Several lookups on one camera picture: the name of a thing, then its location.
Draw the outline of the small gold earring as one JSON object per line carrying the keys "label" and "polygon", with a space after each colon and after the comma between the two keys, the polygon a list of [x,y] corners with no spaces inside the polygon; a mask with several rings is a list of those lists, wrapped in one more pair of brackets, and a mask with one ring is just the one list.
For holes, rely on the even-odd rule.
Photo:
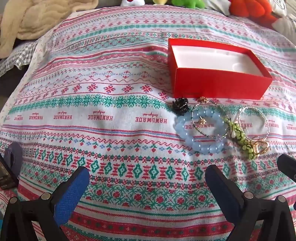
{"label": "small gold earring", "polygon": [[204,125],[205,123],[206,123],[206,120],[200,117],[199,125]]}

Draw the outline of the red jewelry box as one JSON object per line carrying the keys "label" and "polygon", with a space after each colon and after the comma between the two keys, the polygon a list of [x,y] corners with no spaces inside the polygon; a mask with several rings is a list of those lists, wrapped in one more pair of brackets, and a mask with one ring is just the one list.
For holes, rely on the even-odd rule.
{"label": "red jewelry box", "polygon": [[169,39],[173,97],[262,98],[273,78],[246,48],[218,42]]}

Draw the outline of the patterned handmade bedspread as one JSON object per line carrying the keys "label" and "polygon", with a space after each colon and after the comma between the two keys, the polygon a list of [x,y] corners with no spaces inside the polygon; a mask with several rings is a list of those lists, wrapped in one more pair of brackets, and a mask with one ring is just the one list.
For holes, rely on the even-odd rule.
{"label": "patterned handmade bedspread", "polygon": [[[273,82],[260,100],[217,99],[270,150],[255,160],[229,141],[200,155],[173,127],[168,40],[186,38],[250,49]],[[269,122],[252,109],[257,107]],[[242,191],[295,203],[295,183],[276,160],[295,156],[295,45],[248,19],[176,6],[112,7],[72,14],[46,33],[1,112],[1,151],[23,148],[16,195],[53,192],[79,166],[90,183],[62,229],[69,240],[226,240],[224,218],[205,182],[217,165]]]}

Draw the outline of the orange pumpkin plush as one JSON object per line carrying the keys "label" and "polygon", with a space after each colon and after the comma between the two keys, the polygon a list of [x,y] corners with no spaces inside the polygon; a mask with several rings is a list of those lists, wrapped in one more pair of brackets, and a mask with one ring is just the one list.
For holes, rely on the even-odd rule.
{"label": "orange pumpkin plush", "polygon": [[278,20],[273,15],[271,4],[267,0],[231,0],[229,12],[234,16],[249,18],[270,29],[273,29],[272,24]]}

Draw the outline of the green tree plush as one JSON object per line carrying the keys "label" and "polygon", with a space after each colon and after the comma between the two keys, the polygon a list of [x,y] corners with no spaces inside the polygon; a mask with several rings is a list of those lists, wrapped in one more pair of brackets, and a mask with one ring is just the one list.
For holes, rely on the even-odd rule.
{"label": "green tree plush", "polygon": [[191,9],[204,9],[206,6],[203,0],[172,0],[171,3],[174,6],[182,6]]}

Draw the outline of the beige fleece blanket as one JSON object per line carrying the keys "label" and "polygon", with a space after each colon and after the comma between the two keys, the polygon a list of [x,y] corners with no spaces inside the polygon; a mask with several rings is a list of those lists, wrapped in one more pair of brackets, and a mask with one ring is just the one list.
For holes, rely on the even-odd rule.
{"label": "beige fleece blanket", "polygon": [[1,15],[1,58],[8,57],[16,39],[43,36],[72,13],[95,9],[98,1],[8,1]]}

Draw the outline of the yellow green carrot plush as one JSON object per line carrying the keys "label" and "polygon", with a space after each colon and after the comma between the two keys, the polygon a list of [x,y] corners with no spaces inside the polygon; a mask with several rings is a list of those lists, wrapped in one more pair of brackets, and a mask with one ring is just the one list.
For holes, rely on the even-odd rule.
{"label": "yellow green carrot plush", "polygon": [[168,0],[152,0],[154,4],[165,5]]}

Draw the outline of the white bunny plush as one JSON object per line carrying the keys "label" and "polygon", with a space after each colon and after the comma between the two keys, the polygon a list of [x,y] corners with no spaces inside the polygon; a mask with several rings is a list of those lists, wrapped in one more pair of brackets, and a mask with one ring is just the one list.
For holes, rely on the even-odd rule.
{"label": "white bunny plush", "polygon": [[120,6],[144,6],[144,0],[122,0]]}

